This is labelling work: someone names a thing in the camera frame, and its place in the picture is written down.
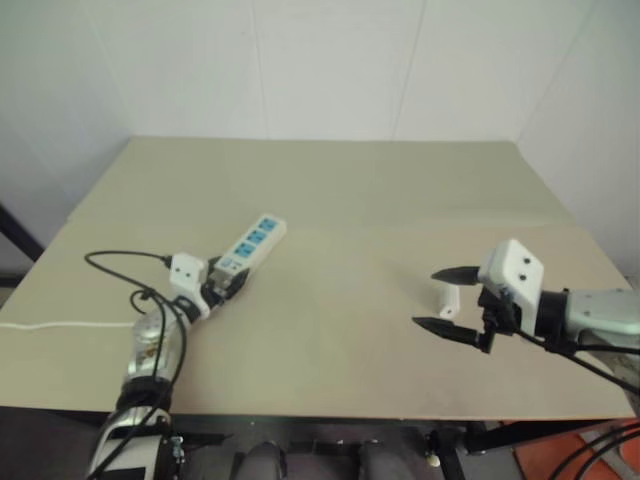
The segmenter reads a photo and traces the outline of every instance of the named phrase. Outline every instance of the floor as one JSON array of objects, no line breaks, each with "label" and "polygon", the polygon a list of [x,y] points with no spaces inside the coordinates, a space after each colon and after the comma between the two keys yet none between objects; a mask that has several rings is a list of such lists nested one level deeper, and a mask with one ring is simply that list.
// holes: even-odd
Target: floor
[{"label": "floor", "polygon": [[[285,449],[292,442],[344,444],[376,439],[405,458],[416,480],[441,480],[440,469],[430,467],[419,454],[420,431],[411,427],[381,425],[312,425],[291,422],[192,421],[191,431],[232,434],[221,446],[203,447],[188,454],[184,480],[227,480],[234,457],[254,445],[275,440]],[[96,429],[52,413],[0,408],[0,480],[81,479],[89,460]],[[482,457],[462,457],[468,480],[522,478],[510,450]],[[287,458],[290,480],[347,480],[357,478],[357,465],[347,456],[291,454]]]}]

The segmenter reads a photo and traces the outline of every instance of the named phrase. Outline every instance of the black cable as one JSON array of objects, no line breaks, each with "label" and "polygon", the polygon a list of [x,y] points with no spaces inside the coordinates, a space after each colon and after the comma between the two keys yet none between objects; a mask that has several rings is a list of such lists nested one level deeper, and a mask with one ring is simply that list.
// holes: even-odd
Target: black cable
[{"label": "black cable", "polygon": [[147,300],[147,299],[153,300],[153,302],[156,304],[156,306],[160,310],[160,314],[162,315],[161,326],[160,326],[160,341],[158,342],[158,350],[156,351],[156,358],[155,358],[155,361],[154,361],[154,364],[153,364],[153,374],[152,374],[152,377],[155,380],[156,377],[157,377],[157,373],[158,373],[158,365],[160,364],[160,356],[162,354],[162,347],[164,345],[164,333],[165,333],[166,325],[167,325],[166,312],[164,311],[164,308],[162,307],[162,304],[160,303],[160,301],[155,297],[156,295],[160,295],[160,294],[158,292],[156,292],[149,285],[147,285],[147,284],[145,284],[143,282],[140,282],[140,281],[138,281],[138,280],[136,280],[134,278],[131,278],[131,277],[129,277],[129,276],[123,274],[123,273],[116,272],[115,270],[112,270],[112,269],[110,269],[108,267],[105,267],[104,265],[100,265],[99,263],[97,263],[95,260],[92,259],[92,257],[105,256],[105,255],[132,255],[132,256],[136,256],[136,257],[149,257],[149,258],[155,258],[157,260],[160,260],[165,265],[167,264],[167,260],[170,257],[163,256],[163,255],[157,255],[155,253],[140,252],[140,251],[136,251],[136,250],[99,250],[99,251],[96,251],[96,252],[87,253],[84,256],[84,259],[86,260],[86,262],[89,265],[91,265],[94,268],[97,268],[101,272],[107,273],[107,274],[112,275],[112,276],[114,276],[116,278],[119,278],[120,280],[124,280],[125,282],[131,283],[133,285],[136,285],[136,286],[140,287],[139,290],[134,291],[129,296],[129,303],[134,308],[134,310],[136,310],[139,313],[142,313],[143,315],[146,314],[146,312],[144,312],[144,310],[139,308],[135,303],[135,297],[137,295],[139,295],[140,298],[143,299],[143,300]]},{"label": "black cable", "polygon": [[162,303],[160,302],[160,300],[158,300],[158,298],[155,295],[152,295],[151,300],[153,300],[153,303],[156,304],[156,306],[158,307],[158,310],[160,310],[160,315],[161,315],[161,322],[160,322],[160,341],[158,342],[158,350],[156,351],[156,358],[153,361],[153,373],[151,374],[151,377],[154,380],[157,380],[158,378],[158,365],[160,365],[160,356],[162,355],[162,347],[164,345],[164,333],[166,331],[167,328],[167,314],[164,311],[164,306],[162,305]]},{"label": "black cable", "polygon": [[584,463],[584,465],[582,465],[578,473],[576,473],[574,480],[582,480],[584,476],[587,474],[587,472],[591,470],[591,467],[593,466],[593,464],[596,463],[598,460],[600,460],[600,458],[602,458],[602,456],[605,453],[607,453],[609,450],[613,450],[614,448],[622,445],[623,443],[638,437],[640,437],[640,431],[630,433],[628,435],[617,438],[607,443],[604,447],[602,447],[600,450],[595,452],[591,456],[591,458]]},{"label": "black cable", "polygon": [[560,355],[561,357],[564,357],[567,360],[570,360],[573,363],[578,364],[581,367],[586,368],[590,372],[595,373],[599,377],[604,378],[605,380],[609,380],[611,383],[615,383],[616,385],[618,385],[623,390],[626,390],[629,393],[633,393],[634,395],[640,396],[640,387],[636,387],[634,385],[631,385],[630,383],[625,382],[624,380],[620,380],[619,378],[617,378],[617,377],[605,372],[604,370],[600,370],[599,368],[594,367],[589,362],[585,362],[584,360],[576,357],[575,355],[571,355],[569,353],[566,353],[566,352],[563,352],[563,351],[559,351],[557,349],[553,349],[553,347],[550,344],[548,344],[547,342],[544,342],[542,340],[538,340],[536,337],[534,337],[532,335],[529,335],[528,333],[522,331],[520,329],[520,327],[518,327],[518,324],[516,323],[515,315],[513,313],[513,302],[512,302],[511,295],[508,292],[505,292],[505,291],[500,292],[500,301],[502,303],[502,306],[503,306],[505,312],[507,313],[508,320],[511,323],[512,328],[514,329],[514,333],[516,333],[517,335],[521,336],[525,340],[528,340],[529,342],[533,343],[534,345],[542,347],[542,348],[544,348],[545,350],[547,350],[547,351],[549,351],[551,353],[556,353],[556,354]]},{"label": "black cable", "polygon": [[614,347],[612,345],[580,345],[576,350],[584,352],[612,352],[640,355],[640,348]]},{"label": "black cable", "polygon": [[[185,356],[186,356],[186,353],[187,353],[187,331],[186,331],[186,328],[185,328],[184,324],[182,323],[182,320],[180,318],[180,313],[178,312],[176,307],[165,296],[163,296],[161,293],[159,293],[156,290],[154,290],[149,285],[147,285],[147,284],[145,284],[143,282],[140,282],[138,280],[135,280],[135,279],[133,279],[131,277],[128,277],[128,276],[126,276],[126,275],[124,275],[122,273],[119,273],[119,272],[116,272],[114,270],[111,270],[110,268],[107,268],[107,267],[105,267],[103,265],[100,265],[99,263],[95,262],[95,260],[92,259],[92,257],[101,256],[101,255],[135,255],[135,256],[151,257],[151,258],[156,258],[158,260],[161,260],[165,265],[167,265],[170,262],[170,257],[156,255],[156,254],[147,253],[147,252],[131,251],[131,250],[102,250],[102,251],[88,253],[88,254],[85,255],[84,258],[85,258],[86,262],[89,265],[91,265],[92,267],[95,267],[98,270],[100,270],[100,271],[102,271],[104,273],[107,273],[109,275],[112,275],[112,276],[114,276],[114,277],[116,277],[116,278],[118,278],[120,280],[123,280],[123,281],[125,281],[127,283],[131,283],[133,285],[136,285],[137,287],[139,287],[141,289],[141,291],[139,293],[141,298],[145,298],[146,297],[146,298],[152,299],[156,303],[158,308],[160,308],[160,310],[162,312],[163,320],[162,320],[161,339],[160,339],[160,343],[159,343],[159,346],[158,346],[158,352],[156,354],[156,362],[154,364],[154,378],[155,378],[155,373],[156,373],[157,366],[158,366],[158,361],[159,361],[159,358],[160,358],[160,352],[161,352],[161,348],[162,348],[162,343],[164,342],[166,314],[165,314],[165,311],[164,311],[163,303],[164,303],[164,305],[166,305],[171,310],[171,313],[173,314],[174,318],[176,319],[176,323],[178,324],[178,328],[180,330],[181,349],[180,349],[180,357],[178,359],[178,364],[176,366],[176,370],[174,372],[174,375],[173,375],[171,381],[165,387],[165,389],[162,391],[162,393],[158,396],[158,399],[152,405],[152,407],[149,410],[149,412],[142,418],[140,423],[136,424],[135,426],[133,426],[129,430],[127,435],[120,441],[120,443],[118,443],[118,445],[111,451],[111,453],[93,470],[93,472],[91,472],[88,475],[87,480],[94,480],[94,479],[97,479],[100,475],[102,475],[102,473],[104,473],[104,471],[111,464],[111,462],[120,454],[120,452],[122,452],[124,447],[131,441],[131,439],[133,437],[136,436],[136,434],[140,431],[140,429],[147,423],[147,421],[159,409],[160,405],[165,400],[165,397],[171,392],[171,390],[173,389],[173,386],[175,385],[176,381],[178,380],[178,377],[179,377],[180,372],[182,370],[182,366],[184,364],[184,359],[185,359]],[[130,302],[132,304],[134,304],[133,303],[134,296],[135,296],[135,292],[134,292],[134,294],[131,295],[131,297],[129,297],[129,300],[130,300]]]},{"label": "black cable", "polygon": [[628,432],[629,430],[634,430],[636,428],[640,428],[640,423],[634,423],[632,425],[626,425],[624,427],[616,428],[615,430],[611,430],[609,432],[606,432],[600,435],[598,438],[596,438],[595,440],[592,440],[586,445],[583,445],[582,447],[578,448],[575,452],[573,452],[571,455],[569,455],[567,458],[565,458],[562,461],[562,463],[560,463],[560,465],[556,467],[556,469],[553,471],[553,473],[549,477],[549,480],[557,480],[558,476],[560,476],[560,474],[564,471],[565,468],[567,468],[567,466],[569,466],[571,462],[573,462],[576,458],[578,458],[587,450],[591,449],[592,447],[595,447],[599,443],[602,443],[607,438],[613,437],[615,435],[619,435],[624,432]]},{"label": "black cable", "polygon": [[102,436],[106,432],[107,427],[109,425],[111,425],[113,422],[115,422],[116,420],[118,420],[122,415],[124,415],[124,413],[126,413],[127,410],[129,410],[130,408],[133,408],[137,404],[139,404],[140,401],[146,401],[147,397],[149,397],[149,394],[145,394],[144,396],[139,397],[139,398],[134,398],[129,403],[127,403],[126,405],[120,407],[118,410],[115,410],[114,412],[111,412],[107,416],[107,419],[102,423],[102,425],[98,429],[98,435],[96,436],[96,442],[93,445],[93,447],[91,449],[91,453],[89,455],[89,459],[90,460],[96,454],[96,450],[98,449],[98,446],[100,445],[100,441],[102,440]]},{"label": "black cable", "polygon": [[147,312],[138,307],[138,304],[136,303],[136,297],[140,297],[141,300],[147,300],[144,290],[139,289],[131,292],[131,295],[129,295],[129,304],[131,305],[131,308],[133,308],[136,312],[141,313],[142,315],[146,315]]},{"label": "black cable", "polygon": [[198,450],[202,450],[203,448],[207,448],[207,447],[211,447],[212,445],[197,445],[195,447],[191,447],[191,448],[187,448],[184,447],[182,450],[184,451],[185,455],[188,453],[193,453],[193,452],[197,452]]},{"label": "black cable", "polygon": [[102,256],[102,255],[132,255],[132,256],[136,256],[136,257],[151,257],[151,258],[156,258],[158,260],[160,260],[161,262],[163,262],[164,264],[166,264],[167,260],[170,258],[166,255],[157,255],[155,253],[149,253],[149,252],[138,252],[135,250],[98,250],[97,252],[91,252],[91,253],[87,253],[84,256],[85,261],[91,265],[94,268],[97,268],[98,270],[100,270],[101,272],[107,273],[109,275],[112,275],[116,278],[119,278],[120,280],[124,280],[127,283],[131,283],[133,285],[135,285],[138,288],[141,288],[143,290],[146,291],[154,291],[153,288],[149,287],[148,285],[139,282],[138,280],[128,277],[122,273],[116,272],[115,270],[111,270],[110,268],[105,267],[104,265],[100,265],[99,263],[96,263],[95,260],[92,260],[91,257],[97,257],[97,256]]}]

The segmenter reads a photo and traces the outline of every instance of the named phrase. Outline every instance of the blue outlet label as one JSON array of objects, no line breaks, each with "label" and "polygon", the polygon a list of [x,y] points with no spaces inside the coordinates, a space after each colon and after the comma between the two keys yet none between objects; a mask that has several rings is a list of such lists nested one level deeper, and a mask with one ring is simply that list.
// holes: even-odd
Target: blue outlet label
[{"label": "blue outlet label", "polygon": [[267,238],[266,233],[261,232],[260,230],[254,230],[253,232],[251,232],[251,235],[247,237],[247,240],[258,245],[265,238]]},{"label": "blue outlet label", "polygon": [[247,258],[251,253],[255,250],[255,247],[252,247],[248,243],[241,243],[238,248],[233,252],[239,257]]},{"label": "blue outlet label", "polygon": [[278,222],[276,222],[275,220],[272,220],[271,218],[265,218],[260,222],[260,225],[258,225],[258,227],[266,230],[267,232],[270,232],[271,230],[276,228],[276,225],[278,225]]}]

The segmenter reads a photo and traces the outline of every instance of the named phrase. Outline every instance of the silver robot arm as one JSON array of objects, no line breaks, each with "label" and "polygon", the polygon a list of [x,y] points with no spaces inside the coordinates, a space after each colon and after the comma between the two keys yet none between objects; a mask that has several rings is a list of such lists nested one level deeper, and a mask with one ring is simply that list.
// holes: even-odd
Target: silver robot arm
[{"label": "silver robot arm", "polygon": [[[570,292],[565,331],[620,380],[640,389],[640,296],[633,290]],[[640,416],[640,395],[627,393]]]},{"label": "silver robot arm", "polygon": [[283,220],[263,215],[221,257],[171,257],[167,266],[175,298],[158,302],[133,327],[122,391],[116,411],[100,431],[88,480],[179,478],[184,451],[182,439],[173,434],[169,410],[186,335],[191,325],[235,296],[285,233]]}]

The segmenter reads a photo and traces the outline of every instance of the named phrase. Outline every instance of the screw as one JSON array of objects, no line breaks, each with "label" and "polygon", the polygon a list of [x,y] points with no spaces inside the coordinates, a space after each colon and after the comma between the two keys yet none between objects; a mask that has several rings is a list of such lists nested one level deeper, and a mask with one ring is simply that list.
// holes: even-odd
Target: screw
[{"label": "screw", "polygon": [[437,468],[440,466],[440,458],[437,455],[430,453],[427,455],[427,463],[430,466]]}]

